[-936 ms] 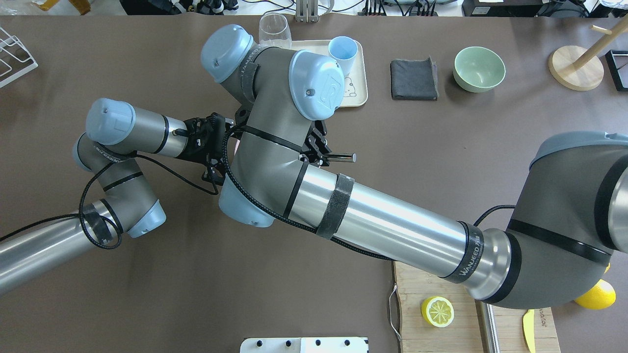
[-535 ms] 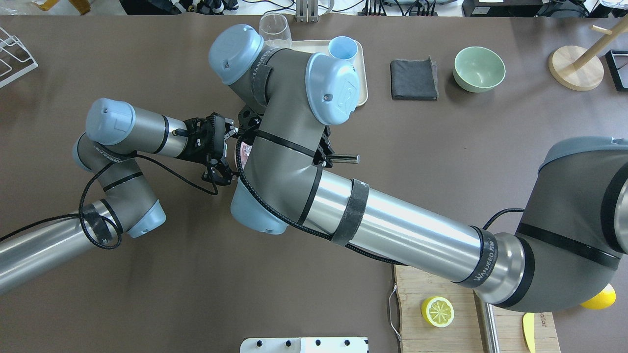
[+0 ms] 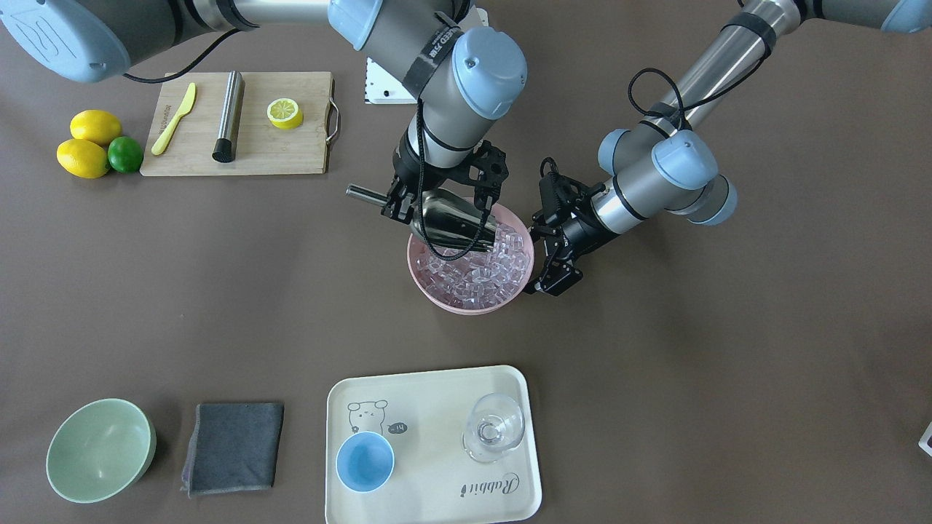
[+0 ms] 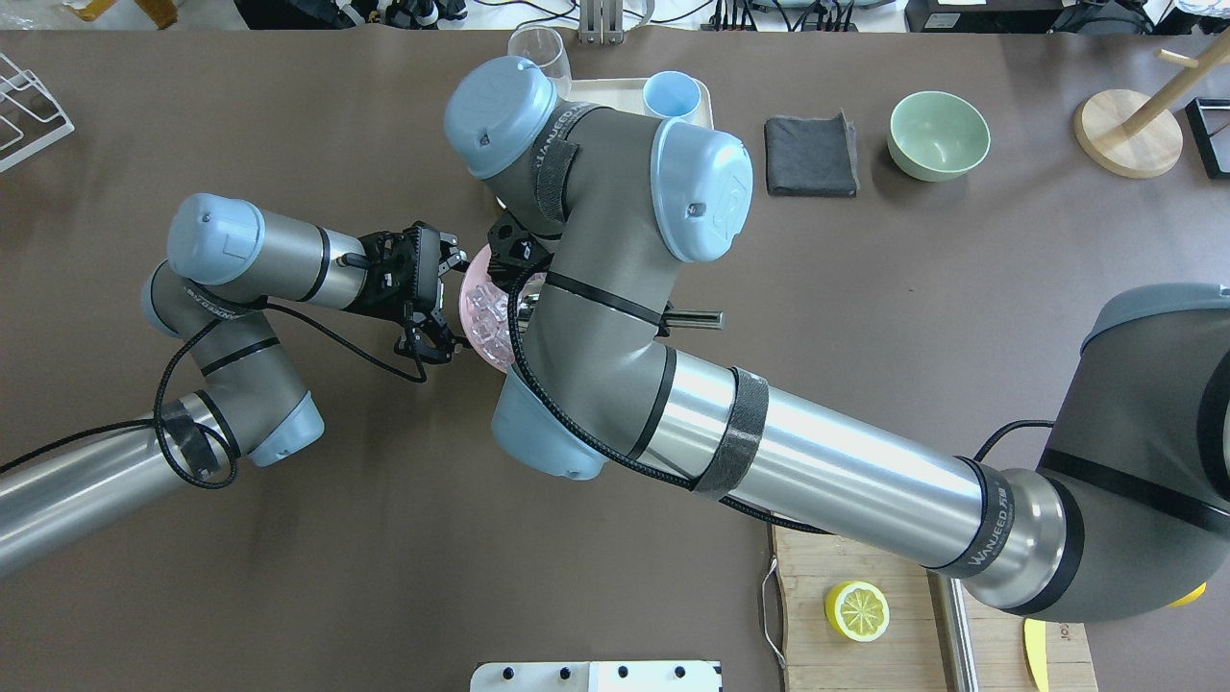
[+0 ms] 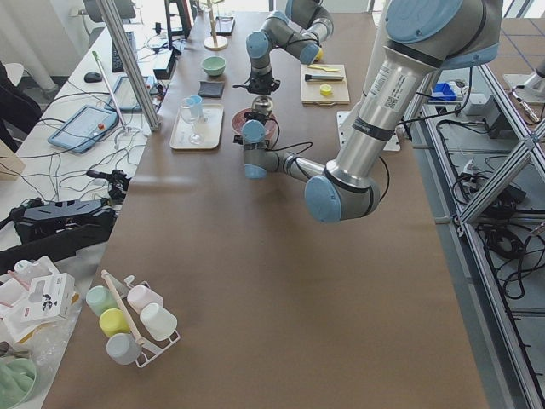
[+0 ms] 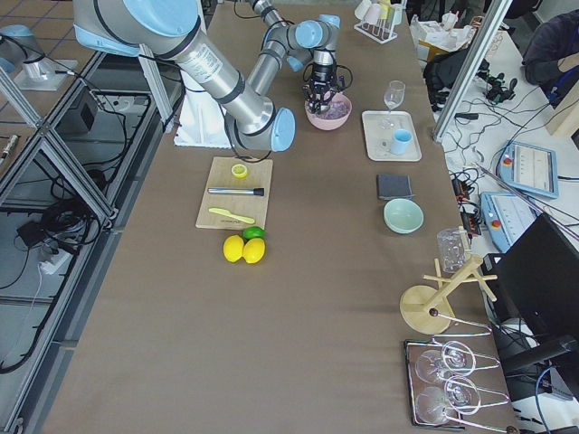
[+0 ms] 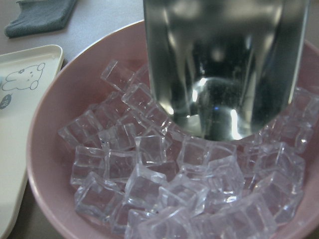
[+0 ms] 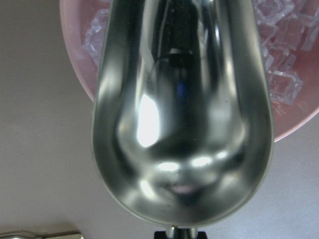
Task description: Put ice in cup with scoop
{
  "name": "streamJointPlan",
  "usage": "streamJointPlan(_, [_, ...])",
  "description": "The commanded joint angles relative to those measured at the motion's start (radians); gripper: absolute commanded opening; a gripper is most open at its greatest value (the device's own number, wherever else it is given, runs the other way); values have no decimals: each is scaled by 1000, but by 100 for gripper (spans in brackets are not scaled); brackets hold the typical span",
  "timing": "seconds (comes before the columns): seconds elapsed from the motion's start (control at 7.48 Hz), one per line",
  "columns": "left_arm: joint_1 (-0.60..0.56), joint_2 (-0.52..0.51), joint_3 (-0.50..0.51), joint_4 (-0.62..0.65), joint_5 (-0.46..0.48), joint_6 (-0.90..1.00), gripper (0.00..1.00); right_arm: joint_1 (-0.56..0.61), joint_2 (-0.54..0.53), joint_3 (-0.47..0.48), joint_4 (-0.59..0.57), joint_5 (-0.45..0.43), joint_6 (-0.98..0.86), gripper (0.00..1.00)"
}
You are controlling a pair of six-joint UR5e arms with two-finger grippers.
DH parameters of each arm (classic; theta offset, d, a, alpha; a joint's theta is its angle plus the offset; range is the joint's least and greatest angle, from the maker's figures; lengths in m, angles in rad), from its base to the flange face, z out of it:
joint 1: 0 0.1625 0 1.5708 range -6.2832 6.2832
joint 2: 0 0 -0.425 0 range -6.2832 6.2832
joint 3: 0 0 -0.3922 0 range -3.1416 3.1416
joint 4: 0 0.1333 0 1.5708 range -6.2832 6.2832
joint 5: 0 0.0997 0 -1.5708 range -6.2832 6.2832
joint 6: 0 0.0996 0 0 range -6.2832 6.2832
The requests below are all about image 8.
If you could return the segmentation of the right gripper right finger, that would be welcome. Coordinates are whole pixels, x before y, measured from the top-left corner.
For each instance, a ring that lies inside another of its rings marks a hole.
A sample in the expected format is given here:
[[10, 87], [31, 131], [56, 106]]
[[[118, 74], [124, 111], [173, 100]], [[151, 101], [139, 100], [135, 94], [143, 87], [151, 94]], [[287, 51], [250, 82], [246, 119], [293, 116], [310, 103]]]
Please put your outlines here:
[[199, 231], [199, 232], [197, 233], [197, 239], [207, 239], [207, 234], [206, 234], [206, 232]]

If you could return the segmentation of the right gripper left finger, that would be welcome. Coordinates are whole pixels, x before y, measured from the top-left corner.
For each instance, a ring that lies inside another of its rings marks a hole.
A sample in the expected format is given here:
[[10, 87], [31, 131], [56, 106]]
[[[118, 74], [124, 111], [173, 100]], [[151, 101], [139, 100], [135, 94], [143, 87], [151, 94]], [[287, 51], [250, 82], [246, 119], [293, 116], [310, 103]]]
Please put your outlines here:
[[154, 239], [167, 239], [167, 234], [165, 231], [155, 231]]

